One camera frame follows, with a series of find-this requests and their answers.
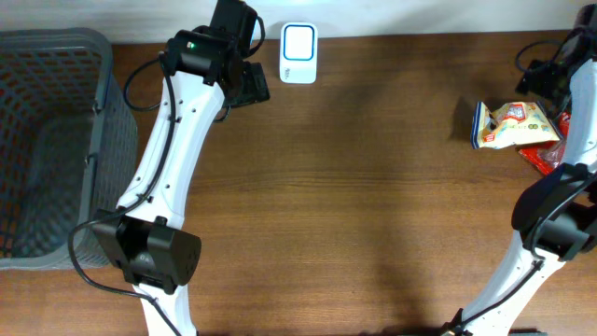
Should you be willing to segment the cream snack bag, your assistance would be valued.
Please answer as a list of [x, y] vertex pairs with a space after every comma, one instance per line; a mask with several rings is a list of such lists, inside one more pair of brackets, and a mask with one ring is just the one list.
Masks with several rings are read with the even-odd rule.
[[512, 102], [491, 111], [477, 102], [470, 143], [474, 149], [501, 149], [561, 140], [538, 103]]

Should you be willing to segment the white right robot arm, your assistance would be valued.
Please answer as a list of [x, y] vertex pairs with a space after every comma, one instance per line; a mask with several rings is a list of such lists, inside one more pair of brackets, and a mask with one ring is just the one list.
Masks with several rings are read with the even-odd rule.
[[481, 293], [442, 326], [442, 335], [510, 334], [543, 283], [596, 246], [596, 6], [583, 6], [553, 56], [531, 61], [522, 73], [516, 91], [550, 102], [549, 119], [571, 114], [562, 161], [519, 197], [505, 257]]

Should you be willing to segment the red jerky bag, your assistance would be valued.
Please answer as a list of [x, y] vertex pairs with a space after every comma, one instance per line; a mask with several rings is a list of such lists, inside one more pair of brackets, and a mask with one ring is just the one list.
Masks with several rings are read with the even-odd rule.
[[549, 141], [518, 149], [518, 153], [541, 174], [549, 175], [560, 165], [565, 150], [570, 119], [571, 114], [567, 110], [564, 110], [556, 118], [556, 130], [560, 136], [558, 141]]

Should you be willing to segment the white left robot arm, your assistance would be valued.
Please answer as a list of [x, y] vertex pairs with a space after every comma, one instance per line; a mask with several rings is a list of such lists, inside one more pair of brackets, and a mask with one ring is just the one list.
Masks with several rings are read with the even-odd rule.
[[188, 188], [221, 110], [268, 100], [260, 64], [250, 63], [263, 20], [244, 1], [219, 1], [209, 24], [181, 30], [157, 57], [158, 115], [133, 179], [113, 211], [87, 224], [109, 262], [132, 285], [151, 335], [195, 335], [188, 284], [201, 239], [185, 232]]

